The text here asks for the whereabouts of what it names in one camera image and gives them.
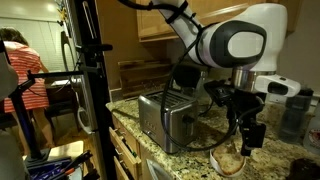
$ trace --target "bottle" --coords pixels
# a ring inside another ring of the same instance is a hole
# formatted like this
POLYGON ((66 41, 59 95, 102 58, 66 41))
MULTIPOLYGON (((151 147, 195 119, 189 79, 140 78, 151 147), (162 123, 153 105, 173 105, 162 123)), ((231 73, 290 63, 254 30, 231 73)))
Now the bottle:
POLYGON ((299 94, 286 101, 286 110, 278 133, 278 138, 286 143, 298 143, 305 123, 305 114, 309 110, 313 91, 301 89, 299 94))
POLYGON ((206 71, 201 71, 201 76, 196 87, 196 98, 198 100, 199 113, 207 111, 211 103, 211 98, 203 86, 208 81, 208 73, 206 71))
POLYGON ((310 152, 320 155, 320 103, 318 102, 315 117, 310 120, 303 146, 310 152))

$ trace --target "kitchen appliance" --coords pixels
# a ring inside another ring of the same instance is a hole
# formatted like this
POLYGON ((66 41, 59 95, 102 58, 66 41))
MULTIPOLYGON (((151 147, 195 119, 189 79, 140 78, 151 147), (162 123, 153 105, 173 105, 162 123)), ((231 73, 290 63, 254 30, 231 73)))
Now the kitchen appliance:
MULTIPOLYGON (((176 153, 179 148, 166 136, 160 116, 162 91, 139 96, 140 126, 166 153, 176 153)), ((195 124, 198 111, 196 99, 170 90, 167 94, 164 128, 178 142, 187 145, 197 136, 195 124)))
POLYGON ((59 6, 61 12, 66 12, 61 22, 65 31, 62 34, 67 36, 61 38, 62 48, 66 48, 62 51, 66 70, 65 53, 71 51, 77 56, 73 57, 74 64, 83 71, 83 75, 72 77, 76 81, 71 81, 71 85, 78 102, 75 118, 89 137, 84 150, 92 152, 101 179, 116 179, 114 148, 108 133, 112 116, 105 109, 110 99, 103 57, 103 51, 112 50, 112 46, 101 43, 95 0, 63 0, 59 6))

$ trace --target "kitchen counter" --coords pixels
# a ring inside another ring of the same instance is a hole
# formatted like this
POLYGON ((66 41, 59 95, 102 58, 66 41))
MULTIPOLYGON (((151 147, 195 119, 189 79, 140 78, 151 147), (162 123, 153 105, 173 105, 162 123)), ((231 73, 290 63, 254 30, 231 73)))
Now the kitchen counter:
MULTIPOLYGON (((137 100, 122 100, 108 103, 106 106, 171 176, 183 180, 225 179, 211 166, 209 151, 166 154, 140 130, 137 100)), ((214 106, 207 117, 199 117, 198 128, 201 130, 199 138, 190 146, 207 146, 219 140, 228 128, 225 115, 225 108, 214 106)), ((302 146, 277 140, 276 129, 279 122, 274 119, 279 117, 281 117, 281 111, 278 107, 271 105, 266 106, 258 115, 258 121, 267 125, 263 148, 252 151, 251 156, 247 158, 244 172, 236 179, 285 179, 289 175, 290 164, 295 159, 309 158, 317 163, 320 162, 319 156, 307 152, 302 146)), ((240 137, 240 135, 234 137, 237 147, 242 143, 240 137)))

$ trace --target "ceiling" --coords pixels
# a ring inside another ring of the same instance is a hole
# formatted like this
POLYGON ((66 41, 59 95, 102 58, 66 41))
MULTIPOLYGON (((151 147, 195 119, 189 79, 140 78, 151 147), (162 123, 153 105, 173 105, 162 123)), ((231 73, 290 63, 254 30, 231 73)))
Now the ceiling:
POLYGON ((54 0, 0 0, 0 4, 0 17, 59 20, 58 5, 54 0))

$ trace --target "toaster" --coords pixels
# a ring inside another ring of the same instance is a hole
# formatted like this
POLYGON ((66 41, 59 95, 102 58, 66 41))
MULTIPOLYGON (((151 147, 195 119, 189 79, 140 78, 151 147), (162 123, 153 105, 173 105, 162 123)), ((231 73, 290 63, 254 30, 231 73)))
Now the toaster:
POLYGON ((170 136, 180 144, 187 145, 197 137, 195 123, 198 117, 198 102, 195 98, 169 90, 166 95, 164 127, 161 124, 161 100, 163 91, 142 94, 138 98, 141 130, 155 141, 166 153, 180 150, 170 136))

